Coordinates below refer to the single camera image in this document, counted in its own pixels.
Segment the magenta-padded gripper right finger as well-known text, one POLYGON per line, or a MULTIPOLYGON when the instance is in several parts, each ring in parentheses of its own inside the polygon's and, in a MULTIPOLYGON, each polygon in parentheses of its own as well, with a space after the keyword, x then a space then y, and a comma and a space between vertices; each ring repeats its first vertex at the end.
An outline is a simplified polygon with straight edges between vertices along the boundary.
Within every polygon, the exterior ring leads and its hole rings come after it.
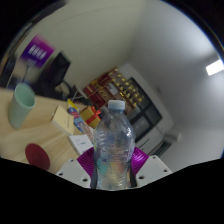
POLYGON ((148 156, 138 148, 134 149, 130 163, 130 184, 132 188, 146 186, 172 171, 156 156, 148 156))

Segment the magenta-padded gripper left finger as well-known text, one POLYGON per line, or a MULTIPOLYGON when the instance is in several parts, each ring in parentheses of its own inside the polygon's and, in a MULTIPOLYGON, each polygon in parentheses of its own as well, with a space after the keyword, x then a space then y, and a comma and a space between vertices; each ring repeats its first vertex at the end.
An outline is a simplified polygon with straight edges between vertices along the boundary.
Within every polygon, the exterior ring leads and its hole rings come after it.
POLYGON ((95 187, 94 148, 88 149, 76 160, 69 159, 57 176, 84 188, 95 187))

